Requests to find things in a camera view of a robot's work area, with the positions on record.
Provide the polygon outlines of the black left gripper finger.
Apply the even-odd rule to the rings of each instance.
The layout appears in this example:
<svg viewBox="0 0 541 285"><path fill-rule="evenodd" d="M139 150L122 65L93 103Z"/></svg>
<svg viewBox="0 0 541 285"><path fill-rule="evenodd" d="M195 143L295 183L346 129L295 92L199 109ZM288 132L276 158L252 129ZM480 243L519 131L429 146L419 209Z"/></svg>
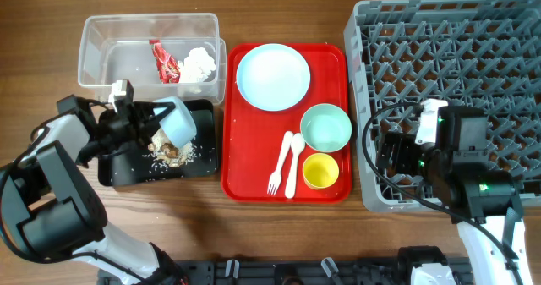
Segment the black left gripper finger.
<svg viewBox="0 0 541 285"><path fill-rule="evenodd" d="M137 144L141 148L150 148L151 150L156 150L159 144L156 141L155 135L160 128L161 127L159 124L150 124L138 128Z"/></svg>
<svg viewBox="0 0 541 285"><path fill-rule="evenodd" d="M173 102L142 102L134 104L136 112L144 120L162 120L176 109Z"/></svg>

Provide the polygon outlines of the food scraps and rice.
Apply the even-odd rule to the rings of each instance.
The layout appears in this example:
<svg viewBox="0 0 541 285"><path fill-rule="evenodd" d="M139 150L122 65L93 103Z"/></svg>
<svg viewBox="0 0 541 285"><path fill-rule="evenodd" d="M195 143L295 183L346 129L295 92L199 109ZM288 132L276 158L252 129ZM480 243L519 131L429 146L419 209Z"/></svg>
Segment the food scraps and rice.
<svg viewBox="0 0 541 285"><path fill-rule="evenodd" d="M196 157L196 146L189 142L182 147L176 147L167 138L163 129L158 129L147 145L150 155L165 167L181 167L193 162Z"/></svg>

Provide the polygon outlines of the light blue bowl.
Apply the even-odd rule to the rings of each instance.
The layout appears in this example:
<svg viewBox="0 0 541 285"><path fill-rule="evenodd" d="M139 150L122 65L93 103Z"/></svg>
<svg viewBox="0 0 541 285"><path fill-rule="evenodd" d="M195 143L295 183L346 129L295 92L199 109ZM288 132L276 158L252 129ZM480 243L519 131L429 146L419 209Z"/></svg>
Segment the light blue bowl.
<svg viewBox="0 0 541 285"><path fill-rule="evenodd" d="M169 96L154 100L154 103L173 103L175 106L160 121L161 129L175 147L182 148L196 136L197 128L192 115L178 97Z"/></svg>

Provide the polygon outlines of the red snack wrapper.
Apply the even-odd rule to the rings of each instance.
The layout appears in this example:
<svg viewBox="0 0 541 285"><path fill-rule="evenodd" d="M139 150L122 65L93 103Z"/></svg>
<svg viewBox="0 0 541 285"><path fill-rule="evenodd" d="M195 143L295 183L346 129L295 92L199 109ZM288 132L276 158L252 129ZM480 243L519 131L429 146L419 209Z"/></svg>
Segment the red snack wrapper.
<svg viewBox="0 0 541 285"><path fill-rule="evenodd" d="M162 84L177 84L181 77L177 60L163 48L159 40L149 40L149 44Z"/></svg>

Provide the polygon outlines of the white tissue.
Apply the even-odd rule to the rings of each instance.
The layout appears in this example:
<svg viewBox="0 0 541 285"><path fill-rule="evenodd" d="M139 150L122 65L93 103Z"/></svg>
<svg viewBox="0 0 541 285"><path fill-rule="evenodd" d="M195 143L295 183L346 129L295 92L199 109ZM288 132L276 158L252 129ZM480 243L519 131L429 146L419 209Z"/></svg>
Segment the white tissue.
<svg viewBox="0 0 541 285"><path fill-rule="evenodd" d="M206 81L216 71L215 59L203 48L189 51L183 61L178 61L180 83L200 83Z"/></svg>

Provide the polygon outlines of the mint green bowl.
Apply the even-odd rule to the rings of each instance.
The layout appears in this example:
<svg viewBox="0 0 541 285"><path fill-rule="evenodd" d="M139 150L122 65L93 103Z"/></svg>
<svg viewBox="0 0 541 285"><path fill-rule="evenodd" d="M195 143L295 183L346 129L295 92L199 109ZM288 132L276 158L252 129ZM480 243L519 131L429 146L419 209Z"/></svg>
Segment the mint green bowl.
<svg viewBox="0 0 541 285"><path fill-rule="evenodd" d="M304 113L300 121L300 133L310 148L318 152L332 153L349 143L352 123L340 107L320 103Z"/></svg>

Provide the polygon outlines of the yellow plastic cup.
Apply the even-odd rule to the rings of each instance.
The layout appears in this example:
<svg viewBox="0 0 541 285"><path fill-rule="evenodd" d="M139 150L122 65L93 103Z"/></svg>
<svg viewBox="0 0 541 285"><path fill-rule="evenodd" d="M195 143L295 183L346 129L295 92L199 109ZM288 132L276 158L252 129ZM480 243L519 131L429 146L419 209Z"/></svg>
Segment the yellow plastic cup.
<svg viewBox="0 0 541 285"><path fill-rule="evenodd" d="M340 168L332 156L315 153L304 161L302 173L303 180L309 188L327 189L339 178Z"/></svg>

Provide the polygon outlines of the white plastic spoon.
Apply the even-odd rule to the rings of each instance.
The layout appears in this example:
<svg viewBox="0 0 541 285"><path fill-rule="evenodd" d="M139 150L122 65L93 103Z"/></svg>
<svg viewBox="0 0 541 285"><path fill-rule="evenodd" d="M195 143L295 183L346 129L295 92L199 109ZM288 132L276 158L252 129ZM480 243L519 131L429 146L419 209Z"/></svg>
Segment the white plastic spoon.
<svg viewBox="0 0 541 285"><path fill-rule="evenodd" d="M287 177L287 184L285 188L285 196L288 199L292 199L296 193L297 186L297 174L298 174L298 160L305 148L305 140L300 133L296 133L292 138L291 150L292 150L292 162Z"/></svg>

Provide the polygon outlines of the light blue plate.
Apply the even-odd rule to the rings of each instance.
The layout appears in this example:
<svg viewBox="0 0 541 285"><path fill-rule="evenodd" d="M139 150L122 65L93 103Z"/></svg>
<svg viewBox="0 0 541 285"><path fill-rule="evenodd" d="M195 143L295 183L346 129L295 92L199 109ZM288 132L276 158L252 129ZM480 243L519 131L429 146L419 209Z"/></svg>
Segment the light blue plate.
<svg viewBox="0 0 541 285"><path fill-rule="evenodd" d="M267 112L297 105L308 93L311 72L306 59L290 46L264 44L242 57L235 79L243 99Z"/></svg>

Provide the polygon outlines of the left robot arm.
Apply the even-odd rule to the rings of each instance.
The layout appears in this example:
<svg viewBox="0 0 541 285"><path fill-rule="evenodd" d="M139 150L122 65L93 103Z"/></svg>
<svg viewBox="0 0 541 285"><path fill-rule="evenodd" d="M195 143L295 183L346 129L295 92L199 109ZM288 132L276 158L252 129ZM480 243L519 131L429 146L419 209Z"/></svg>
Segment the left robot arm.
<svg viewBox="0 0 541 285"><path fill-rule="evenodd" d="M36 127L27 149L2 167L1 238L13 254L37 264L79 261L122 284L186 284L188 276L165 251L109 222L80 169L124 145L147 146L161 125L189 111L176 97L125 96L96 120L98 103L78 96L58 101L58 115Z"/></svg>

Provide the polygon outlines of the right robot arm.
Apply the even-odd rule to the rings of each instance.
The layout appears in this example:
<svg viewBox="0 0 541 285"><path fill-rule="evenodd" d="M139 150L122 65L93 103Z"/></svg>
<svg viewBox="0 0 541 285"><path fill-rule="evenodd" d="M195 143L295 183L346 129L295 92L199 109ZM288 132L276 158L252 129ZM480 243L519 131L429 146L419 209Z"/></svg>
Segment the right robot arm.
<svg viewBox="0 0 541 285"><path fill-rule="evenodd" d="M408 103L418 115L416 134L387 132L376 159L366 162L377 178L420 176L439 204L417 197L456 224L477 284L529 284L520 184L505 170L489 168L488 119L483 110L443 101Z"/></svg>

